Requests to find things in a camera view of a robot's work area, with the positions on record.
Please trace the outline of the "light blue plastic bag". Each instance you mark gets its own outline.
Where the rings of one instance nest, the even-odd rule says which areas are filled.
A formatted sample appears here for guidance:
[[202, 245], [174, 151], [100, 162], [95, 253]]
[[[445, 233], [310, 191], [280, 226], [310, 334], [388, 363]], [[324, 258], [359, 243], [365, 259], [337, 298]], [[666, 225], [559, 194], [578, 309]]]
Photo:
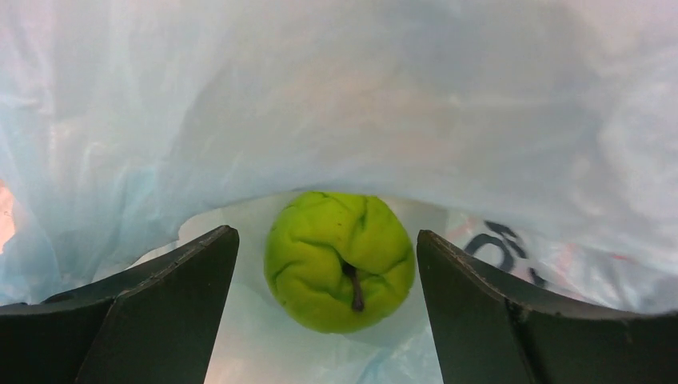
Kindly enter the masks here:
[[561, 298], [675, 313], [676, 2], [2, 2], [2, 304], [223, 223], [207, 382], [441, 382], [420, 286], [348, 335], [276, 303], [265, 237], [305, 190], [378, 195], [409, 238]]

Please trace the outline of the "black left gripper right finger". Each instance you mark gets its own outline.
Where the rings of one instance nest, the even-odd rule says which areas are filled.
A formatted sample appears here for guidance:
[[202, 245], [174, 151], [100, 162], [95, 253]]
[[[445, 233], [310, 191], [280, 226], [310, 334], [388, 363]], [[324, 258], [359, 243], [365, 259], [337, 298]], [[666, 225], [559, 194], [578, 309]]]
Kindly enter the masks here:
[[430, 230], [417, 261], [446, 383], [677, 380], [677, 315], [577, 301], [466, 254]]

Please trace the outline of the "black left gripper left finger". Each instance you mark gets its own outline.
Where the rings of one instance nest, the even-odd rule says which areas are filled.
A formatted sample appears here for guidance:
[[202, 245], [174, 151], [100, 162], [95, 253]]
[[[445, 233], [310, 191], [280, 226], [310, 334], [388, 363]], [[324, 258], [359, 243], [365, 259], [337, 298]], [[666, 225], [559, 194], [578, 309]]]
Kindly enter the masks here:
[[219, 226], [98, 282], [3, 306], [2, 382], [204, 382], [239, 242]]

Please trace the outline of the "green fake apple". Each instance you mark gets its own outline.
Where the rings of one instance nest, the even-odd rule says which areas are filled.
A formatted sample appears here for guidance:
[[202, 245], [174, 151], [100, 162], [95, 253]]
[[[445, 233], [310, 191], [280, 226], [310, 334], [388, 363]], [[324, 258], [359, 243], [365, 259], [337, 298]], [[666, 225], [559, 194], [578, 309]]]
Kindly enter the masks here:
[[401, 307], [416, 260], [404, 225], [379, 197], [308, 191], [274, 219], [263, 273], [294, 321], [319, 333], [348, 334]]

